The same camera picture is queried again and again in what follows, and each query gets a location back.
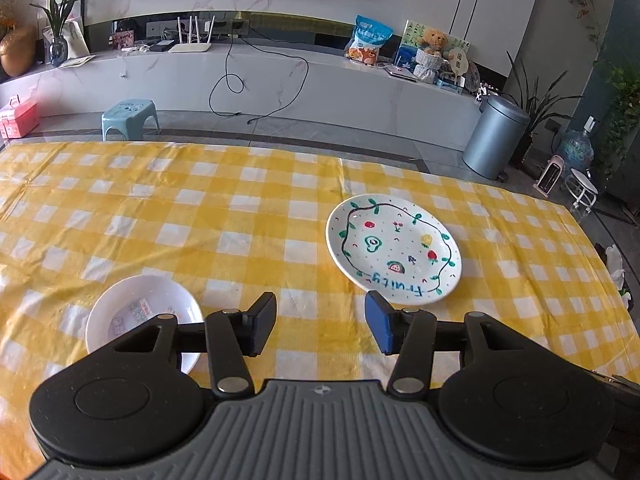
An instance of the dark blue vase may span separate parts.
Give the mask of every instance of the dark blue vase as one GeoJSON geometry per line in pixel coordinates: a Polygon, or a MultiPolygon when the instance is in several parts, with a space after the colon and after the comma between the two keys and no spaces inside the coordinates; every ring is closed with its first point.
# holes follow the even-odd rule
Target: dark blue vase
{"type": "Polygon", "coordinates": [[[51,57],[51,64],[56,68],[67,60],[69,57],[69,45],[65,38],[62,36],[54,38],[51,45],[49,45],[49,55],[51,57]]]}

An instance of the blue plastic stool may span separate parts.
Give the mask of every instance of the blue plastic stool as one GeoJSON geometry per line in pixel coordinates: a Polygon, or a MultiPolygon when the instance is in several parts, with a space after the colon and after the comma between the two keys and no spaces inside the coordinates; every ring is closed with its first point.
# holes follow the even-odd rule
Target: blue plastic stool
{"type": "Polygon", "coordinates": [[[128,99],[116,104],[102,114],[102,140],[107,140],[111,129],[118,130],[126,140],[143,140],[145,121],[153,117],[158,132],[160,123],[156,113],[156,105],[148,99],[128,99]]]}

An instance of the pink storage box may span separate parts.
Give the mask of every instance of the pink storage box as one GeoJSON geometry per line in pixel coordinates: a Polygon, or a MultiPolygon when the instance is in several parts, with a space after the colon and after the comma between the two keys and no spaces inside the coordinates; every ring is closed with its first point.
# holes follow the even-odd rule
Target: pink storage box
{"type": "Polygon", "coordinates": [[[18,139],[33,130],[40,118],[36,101],[27,99],[20,102],[17,95],[9,99],[9,104],[0,108],[0,134],[5,139],[18,139]]]}

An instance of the white plate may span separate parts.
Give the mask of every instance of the white plate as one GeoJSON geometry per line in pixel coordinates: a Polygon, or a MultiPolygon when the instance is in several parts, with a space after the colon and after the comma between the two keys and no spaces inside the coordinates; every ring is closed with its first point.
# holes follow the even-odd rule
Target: white plate
{"type": "MultiPolygon", "coordinates": [[[[93,352],[142,324],[145,318],[164,313],[177,316],[178,323],[203,321],[198,303],[178,283],[153,275],[121,280],[110,286],[91,309],[84,333],[86,350],[93,352]]],[[[188,374],[199,356],[197,353],[183,353],[180,369],[188,374]]]]}
{"type": "Polygon", "coordinates": [[[326,243],[353,283],[391,303],[433,303],[460,281],[460,250],[449,231],[401,198],[364,194],[345,200],[326,223],[326,243]]]}

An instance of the round metal screw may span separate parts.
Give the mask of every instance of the round metal screw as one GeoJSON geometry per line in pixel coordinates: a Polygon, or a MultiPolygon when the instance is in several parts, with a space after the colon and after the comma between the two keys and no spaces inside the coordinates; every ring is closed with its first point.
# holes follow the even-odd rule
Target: round metal screw
{"type": "Polygon", "coordinates": [[[248,381],[242,377],[225,377],[218,381],[218,389],[225,394],[239,394],[248,387],[248,381]]]}
{"type": "Polygon", "coordinates": [[[424,383],[415,377],[403,377],[394,381],[393,388],[399,394],[416,394],[424,388],[424,383]]]}

